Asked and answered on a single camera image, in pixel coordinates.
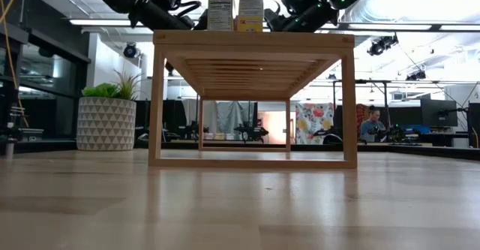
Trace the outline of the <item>yellow Corn Pops cereal box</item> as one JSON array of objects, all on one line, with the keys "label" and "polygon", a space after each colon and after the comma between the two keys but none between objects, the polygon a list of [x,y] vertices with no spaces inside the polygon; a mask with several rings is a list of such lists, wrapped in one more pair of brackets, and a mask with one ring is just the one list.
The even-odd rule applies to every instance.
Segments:
[{"label": "yellow Corn Pops cereal box", "polygon": [[263,0],[239,0],[238,32],[263,32]]},{"label": "yellow Corn Pops cereal box", "polygon": [[233,0],[208,0],[209,31],[233,30]]}]

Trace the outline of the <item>black computer monitor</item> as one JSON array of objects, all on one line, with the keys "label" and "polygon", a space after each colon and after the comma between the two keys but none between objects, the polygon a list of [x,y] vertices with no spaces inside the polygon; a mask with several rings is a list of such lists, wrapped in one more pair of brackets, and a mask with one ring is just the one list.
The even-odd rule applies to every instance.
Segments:
[{"label": "black computer monitor", "polygon": [[393,125],[421,125],[422,109],[420,107],[393,107],[389,109]]},{"label": "black computer monitor", "polygon": [[431,127],[458,126],[457,103],[421,99],[421,117],[424,125]]}]

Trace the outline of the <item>succulent in triangle-patterned pot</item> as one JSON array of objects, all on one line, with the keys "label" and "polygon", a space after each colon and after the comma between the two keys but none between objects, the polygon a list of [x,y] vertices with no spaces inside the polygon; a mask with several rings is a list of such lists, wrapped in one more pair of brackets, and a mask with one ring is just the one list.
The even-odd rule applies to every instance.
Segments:
[{"label": "succulent in triangle-patterned pot", "polygon": [[76,147],[83,151],[129,151],[134,147],[136,93],[141,75],[114,71],[118,80],[85,87],[79,99]]}]

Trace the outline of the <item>floral patterned cloth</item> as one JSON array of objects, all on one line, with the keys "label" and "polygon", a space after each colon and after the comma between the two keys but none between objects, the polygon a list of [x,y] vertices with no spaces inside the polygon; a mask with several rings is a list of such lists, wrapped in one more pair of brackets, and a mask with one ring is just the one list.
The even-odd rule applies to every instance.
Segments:
[{"label": "floral patterned cloth", "polygon": [[297,145],[321,145],[324,136],[315,136],[318,131],[329,130],[333,125],[333,103],[295,105],[295,142]]}]

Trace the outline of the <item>grey hanging curtain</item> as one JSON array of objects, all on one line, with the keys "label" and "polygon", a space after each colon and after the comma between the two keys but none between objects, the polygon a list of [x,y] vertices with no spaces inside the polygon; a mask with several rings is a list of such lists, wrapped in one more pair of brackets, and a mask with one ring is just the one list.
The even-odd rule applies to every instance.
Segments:
[{"label": "grey hanging curtain", "polygon": [[210,133],[237,134],[234,128],[250,122],[254,114],[254,102],[204,101],[203,126]]}]

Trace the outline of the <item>person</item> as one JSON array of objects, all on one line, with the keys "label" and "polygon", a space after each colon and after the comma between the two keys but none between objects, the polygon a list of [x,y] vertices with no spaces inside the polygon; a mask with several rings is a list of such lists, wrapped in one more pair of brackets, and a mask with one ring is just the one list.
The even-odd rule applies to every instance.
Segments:
[{"label": "person", "polygon": [[387,127],[380,121],[380,111],[375,106],[369,107],[369,117],[360,125],[360,138],[367,143],[381,142]]}]

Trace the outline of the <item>wooden slatted shelf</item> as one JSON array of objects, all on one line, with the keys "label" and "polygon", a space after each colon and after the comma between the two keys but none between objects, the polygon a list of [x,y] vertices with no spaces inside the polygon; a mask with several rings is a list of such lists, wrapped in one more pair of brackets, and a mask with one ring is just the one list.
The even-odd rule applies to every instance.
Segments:
[{"label": "wooden slatted shelf", "polygon": [[[355,169],[357,158],[355,38],[293,32],[157,30],[148,164],[151,167]],[[290,108],[290,100],[336,62],[341,63],[343,160],[292,158],[291,142],[281,148],[206,147],[196,157],[161,151],[164,64],[169,62],[201,101],[270,101]]]}]

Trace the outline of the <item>grey metal box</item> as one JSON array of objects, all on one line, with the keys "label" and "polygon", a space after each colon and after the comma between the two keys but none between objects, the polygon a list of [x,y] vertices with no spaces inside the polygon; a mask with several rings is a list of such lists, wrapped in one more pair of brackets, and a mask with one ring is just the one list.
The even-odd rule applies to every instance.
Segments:
[{"label": "grey metal box", "polygon": [[43,139],[44,130],[37,128],[21,128],[21,141],[23,142],[36,142]]}]

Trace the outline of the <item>long ceiling light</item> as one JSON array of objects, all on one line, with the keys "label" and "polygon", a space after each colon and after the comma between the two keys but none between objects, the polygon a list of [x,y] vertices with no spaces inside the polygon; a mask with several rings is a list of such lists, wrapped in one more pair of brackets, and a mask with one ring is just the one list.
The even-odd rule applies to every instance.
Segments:
[{"label": "long ceiling light", "polygon": [[70,19],[69,22],[75,26],[131,27],[130,20]]},{"label": "long ceiling light", "polygon": [[442,25],[441,31],[445,32],[480,32],[480,24],[475,25]]},{"label": "long ceiling light", "polygon": [[389,30],[389,31],[422,31],[429,30],[431,25],[413,25],[413,24],[371,24],[367,26],[373,30]]}]

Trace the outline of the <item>black round spotlight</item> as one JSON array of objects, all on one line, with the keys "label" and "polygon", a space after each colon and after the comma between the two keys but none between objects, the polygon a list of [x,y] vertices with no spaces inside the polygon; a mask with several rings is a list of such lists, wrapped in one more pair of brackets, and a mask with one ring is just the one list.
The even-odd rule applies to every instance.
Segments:
[{"label": "black round spotlight", "polygon": [[124,48],[123,54],[126,58],[135,59],[139,54],[137,44],[134,42],[127,43],[126,47]]}]

